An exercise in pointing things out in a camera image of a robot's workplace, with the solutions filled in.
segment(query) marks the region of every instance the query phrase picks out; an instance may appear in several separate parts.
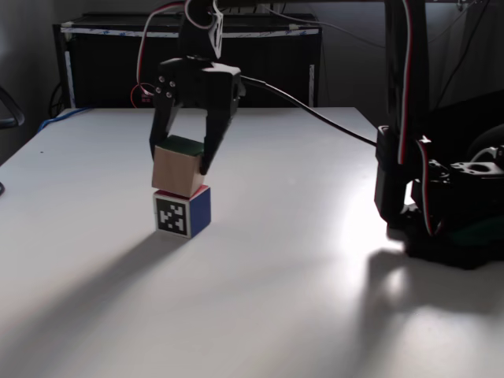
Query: white tape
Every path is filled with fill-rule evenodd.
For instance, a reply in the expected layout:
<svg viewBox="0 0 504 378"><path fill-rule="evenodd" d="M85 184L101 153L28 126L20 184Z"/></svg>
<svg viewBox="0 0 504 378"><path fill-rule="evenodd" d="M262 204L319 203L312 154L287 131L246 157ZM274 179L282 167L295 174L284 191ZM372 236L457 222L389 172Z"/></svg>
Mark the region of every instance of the white tape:
<svg viewBox="0 0 504 378"><path fill-rule="evenodd" d="M67 28L62 27L63 34L93 34L93 35L115 35L120 37L142 37L143 31L125 31L109 29L90 28ZM251 33L223 33L224 38L272 38L272 37L299 37L301 35L316 35L319 29L286 30L286 31L261 31ZM149 31L147 37L151 38L179 38L177 32Z"/></svg>

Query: blue block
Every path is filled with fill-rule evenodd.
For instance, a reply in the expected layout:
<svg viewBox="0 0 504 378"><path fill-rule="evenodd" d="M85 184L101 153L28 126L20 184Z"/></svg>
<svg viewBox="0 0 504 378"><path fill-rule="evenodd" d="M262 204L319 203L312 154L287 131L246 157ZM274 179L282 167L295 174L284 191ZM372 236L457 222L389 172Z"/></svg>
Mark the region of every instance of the blue block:
<svg viewBox="0 0 504 378"><path fill-rule="evenodd" d="M191 239L212 221L210 187L202 185L191 197L157 191L154 193L156 229Z"/></svg>

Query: black cable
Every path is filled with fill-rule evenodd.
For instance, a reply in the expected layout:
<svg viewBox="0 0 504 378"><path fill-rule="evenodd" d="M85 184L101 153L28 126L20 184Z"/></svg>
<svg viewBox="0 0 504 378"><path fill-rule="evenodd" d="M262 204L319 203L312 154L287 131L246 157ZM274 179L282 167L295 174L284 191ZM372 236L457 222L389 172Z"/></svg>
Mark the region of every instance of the black cable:
<svg viewBox="0 0 504 378"><path fill-rule="evenodd" d="M474 26L474 29L472 30L471 35L469 36L469 40L467 41L467 46L465 47L465 51L464 51L463 55L461 56L460 60L458 61L458 64L455 67L454 71L451 73L450 78L448 79L446 85L444 86L443 91L441 92L441 95L439 96L439 100L438 100L437 104L435 104L434 109L438 109L439 105L441 105L441 101L443 100L444 95L446 94L448 87L450 86L451 80L455 77L455 74L462 66L462 63L464 62L465 57L467 56L467 53L469 52L469 48L471 47L471 42L474 39L474 35L476 35L476 31L478 30L478 27L480 26L481 19L483 18L485 10L487 10L488 4L490 4L490 0L487 0L485 7L481 11L480 17L478 18L478 21L476 22L476 25Z"/></svg>
<svg viewBox="0 0 504 378"><path fill-rule="evenodd" d="M50 118L54 118L54 115L53 115L53 108L54 108L53 102L54 102L54 99L56 98L57 90L60 89L60 88L61 88L61 83L58 83L57 86L54 88L52 95L50 96L49 109L48 109L48 113L49 113L49 117Z"/></svg>
<svg viewBox="0 0 504 378"><path fill-rule="evenodd" d="M309 106L306 106L305 104L303 104L302 102L300 102L298 99L292 97L290 94L287 94L284 91L281 91L280 89L274 87L273 85L269 85L265 81L261 81L261 80L257 80L257 79L252 79L252 78L247 77L247 76L242 76L242 81L245 84L248 84L250 86L266 89L267 91L270 91L270 92L274 93L275 95L280 96L281 98L289 101L291 104L294 104L297 107L305 110L306 112L310 113L312 116L318 118L322 122L325 122L326 124L331 125L333 128L335 128L337 130L340 130L341 132L344 132L345 134L347 134L349 136L353 136L355 139L358 139L361 142L367 143L370 146L376 147L376 143L374 143L372 140L369 140L369 139L367 139L367 138L365 138L363 136L360 136L359 134L355 134L354 132L351 132L350 130L344 128L343 126L340 126L340 125L336 124L335 122L333 122L332 120L329 120L328 118L324 117L322 114L316 112L315 110L313 110Z"/></svg>

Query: green block top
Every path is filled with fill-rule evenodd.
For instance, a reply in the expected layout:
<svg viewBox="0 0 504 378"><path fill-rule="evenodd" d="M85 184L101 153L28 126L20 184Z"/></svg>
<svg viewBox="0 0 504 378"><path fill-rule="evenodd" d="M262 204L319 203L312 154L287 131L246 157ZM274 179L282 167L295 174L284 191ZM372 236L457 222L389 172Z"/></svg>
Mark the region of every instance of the green block top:
<svg viewBox="0 0 504 378"><path fill-rule="evenodd" d="M157 146L164 150L177 152L188 156L198 156L203 153L203 143L195 140L182 138L181 136L171 135Z"/></svg>

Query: cube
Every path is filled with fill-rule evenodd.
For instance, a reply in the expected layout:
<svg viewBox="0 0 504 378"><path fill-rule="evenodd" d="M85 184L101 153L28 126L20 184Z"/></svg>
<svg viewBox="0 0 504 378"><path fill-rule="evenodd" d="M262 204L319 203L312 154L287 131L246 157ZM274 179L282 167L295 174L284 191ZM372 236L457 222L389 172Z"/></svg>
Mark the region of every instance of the cube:
<svg viewBox="0 0 504 378"><path fill-rule="evenodd" d="M190 198L205 179L199 173L203 143L171 135L156 146L152 186Z"/></svg>
<svg viewBox="0 0 504 378"><path fill-rule="evenodd" d="M210 188L202 185L190 198L156 191L154 213L157 230L192 239L212 220Z"/></svg>

